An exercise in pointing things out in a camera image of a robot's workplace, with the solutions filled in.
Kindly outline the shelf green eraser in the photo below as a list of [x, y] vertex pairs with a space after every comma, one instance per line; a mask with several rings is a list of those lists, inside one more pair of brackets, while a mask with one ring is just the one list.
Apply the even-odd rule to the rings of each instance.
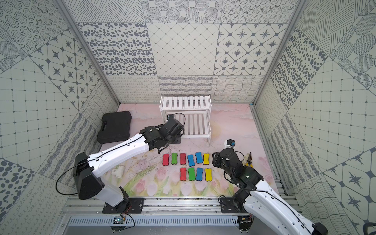
[[171, 154], [171, 164], [172, 165], [178, 164], [178, 154], [177, 153]]
[[188, 168], [188, 175], [189, 175], [189, 181], [195, 181], [196, 180], [195, 168], [193, 167]]

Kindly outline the shelf yellow eraser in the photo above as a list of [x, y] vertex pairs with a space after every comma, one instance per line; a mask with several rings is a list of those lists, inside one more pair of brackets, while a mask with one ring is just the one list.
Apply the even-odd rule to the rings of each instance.
[[207, 182], [211, 182], [212, 181], [212, 169], [211, 168], [206, 168], [205, 169], [205, 180]]
[[203, 154], [203, 164], [204, 165], [210, 164], [209, 157], [210, 157], [210, 155], [208, 153]]

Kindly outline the shelf red eraser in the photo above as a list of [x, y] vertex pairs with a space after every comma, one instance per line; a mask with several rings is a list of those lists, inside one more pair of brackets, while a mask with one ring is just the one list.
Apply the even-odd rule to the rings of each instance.
[[186, 168], [180, 168], [180, 181], [186, 181], [187, 180], [187, 169]]
[[186, 165], [187, 164], [187, 155], [186, 153], [180, 153], [180, 165]]
[[164, 154], [163, 155], [163, 166], [168, 166], [169, 165], [169, 154]]

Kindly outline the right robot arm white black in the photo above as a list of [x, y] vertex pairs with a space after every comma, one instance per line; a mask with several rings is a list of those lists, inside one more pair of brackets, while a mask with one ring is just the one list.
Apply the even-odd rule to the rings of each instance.
[[255, 216], [278, 235], [326, 235], [328, 229], [297, 212], [275, 192], [254, 168], [245, 166], [234, 149], [212, 154], [214, 167], [221, 168], [238, 187], [232, 197], [219, 201], [225, 209]]

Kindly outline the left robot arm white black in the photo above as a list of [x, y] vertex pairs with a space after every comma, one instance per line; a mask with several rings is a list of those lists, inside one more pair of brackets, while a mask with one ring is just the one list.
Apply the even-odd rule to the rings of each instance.
[[129, 196], [122, 187], [116, 187], [103, 179], [103, 175], [124, 161], [151, 150], [161, 152], [181, 139], [184, 125], [174, 115], [164, 124], [148, 126], [134, 137], [105, 151], [75, 157], [72, 175], [80, 200], [98, 199], [118, 211], [129, 207]]

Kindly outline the shelf blue eraser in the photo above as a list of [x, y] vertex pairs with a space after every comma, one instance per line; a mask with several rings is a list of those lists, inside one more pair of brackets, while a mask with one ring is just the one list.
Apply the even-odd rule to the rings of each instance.
[[196, 169], [196, 181], [202, 181], [203, 180], [203, 168], [197, 168]]
[[187, 160], [188, 160], [189, 167], [193, 167], [193, 166], [195, 166], [195, 162], [194, 162], [194, 157], [193, 157], [193, 155], [188, 155], [188, 156], [187, 156]]

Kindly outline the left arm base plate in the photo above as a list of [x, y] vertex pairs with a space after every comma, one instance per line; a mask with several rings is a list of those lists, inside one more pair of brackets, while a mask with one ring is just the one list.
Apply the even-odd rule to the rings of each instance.
[[119, 205], [112, 207], [108, 203], [104, 204], [102, 213], [103, 214], [121, 214], [121, 213], [142, 213], [144, 207], [145, 198], [141, 197], [130, 197], [122, 201]]

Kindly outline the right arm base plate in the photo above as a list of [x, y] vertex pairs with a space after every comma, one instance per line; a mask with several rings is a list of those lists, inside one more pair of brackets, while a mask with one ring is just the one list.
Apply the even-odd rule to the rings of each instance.
[[232, 197], [220, 196], [218, 198], [221, 213], [248, 213], [242, 205]]

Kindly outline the white wooden slatted shelf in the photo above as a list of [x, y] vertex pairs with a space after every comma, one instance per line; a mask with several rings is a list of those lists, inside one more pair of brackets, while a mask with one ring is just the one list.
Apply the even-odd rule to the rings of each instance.
[[161, 96], [160, 112], [164, 121], [173, 115], [185, 128], [183, 139], [204, 139], [210, 144], [212, 130], [210, 116], [211, 96]]

